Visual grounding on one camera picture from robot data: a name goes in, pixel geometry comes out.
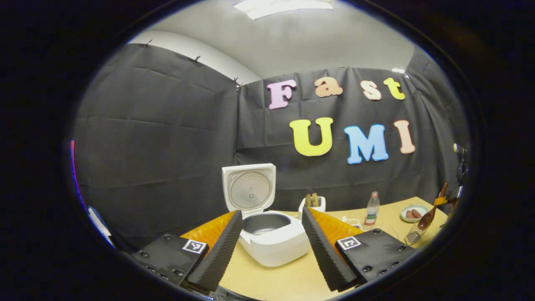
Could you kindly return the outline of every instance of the black backdrop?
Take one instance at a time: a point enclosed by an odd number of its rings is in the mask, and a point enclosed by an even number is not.
[[[310,192],[327,199],[327,210],[363,208],[372,191],[379,192],[382,204],[413,196],[432,202],[444,182],[456,187],[453,143],[468,135],[459,128],[462,113],[452,105],[458,100],[445,88],[445,78],[435,76],[439,80],[433,82],[424,75],[433,70],[429,64],[416,50],[408,77],[340,67],[237,89],[231,79],[183,55],[125,45],[96,75],[79,108],[73,139],[81,195],[131,250],[163,232],[181,234],[224,214],[221,167],[229,165],[277,167],[270,209],[297,210]],[[336,78],[343,93],[317,96],[314,81],[324,76]],[[401,83],[404,100],[392,97],[383,84],[389,77]],[[289,79],[297,87],[288,107],[269,110],[266,85]],[[375,82],[381,100],[368,100],[361,80]],[[325,155],[303,156],[289,123],[310,120],[310,142],[318,144],[315,119],[320,117],[334,119],[333,146]],[[410,123],[413,153],[399,151],[393,123],[400,119]],[[343,129],[356,125],[368,136],[373,124],[385,126],[389,158],[348,164]]]

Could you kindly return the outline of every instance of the white wall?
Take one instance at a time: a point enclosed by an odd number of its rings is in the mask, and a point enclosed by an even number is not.
[[[145,31],[133,38],[128,43],[145,44],[152,39],[150,45],[162,47],[192,59],[201,56],[198,61],[210,68],[217,70],[225,76],[234,79],[238,78],[238,83],[248,84],[261,80],[253,71],[238,63],[232,57],[224,54],[216,48],[205,44],[199,40],[192,39],[184,35],[165,31]]]

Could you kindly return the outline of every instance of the small plate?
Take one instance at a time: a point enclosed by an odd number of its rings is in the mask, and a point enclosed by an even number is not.
[[[409,219],[409,218],[407,218],[407,211],[413,210],[413,209],[416,209],[416,211],[418,211],[418,213],[420,213],[422,216],[424,216],[424,214],[426,214],[429,211],[425,206],[422,206],[422,205],[410,205],[408,207],[405,207],[401,211],[401,218],[404,221],[409,222],[409,223],[414,223],[414,222],[417,222],[420,219],[422,219],[421,217],[419,219]]]

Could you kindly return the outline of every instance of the white container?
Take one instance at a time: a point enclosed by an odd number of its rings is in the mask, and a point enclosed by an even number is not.
[[[277,267],[309,251],[301,221],[278,211],[264,212],[275,199],[273,164],[223,167],[223,193],[229,211],[241,210],[238,241],[258,263]]]
[[[299,219],[303,217],[303,207],[304,207],[304,201],[305,198],[301,201],[301,204],[299,205]],[[318,207],[311,207],[312,209],[318,210],[319,212],[325,212],[326,202],[324,197],[318,197],[319,206]]]

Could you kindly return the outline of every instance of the ceiling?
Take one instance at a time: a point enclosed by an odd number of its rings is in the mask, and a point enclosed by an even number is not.
[[[341,1],[333,10],[296,10],[252,20],[240,0],[191,5],[147,30],[202,41],[261,78],[332,67],[405,69],[414,45],[366,13]]]

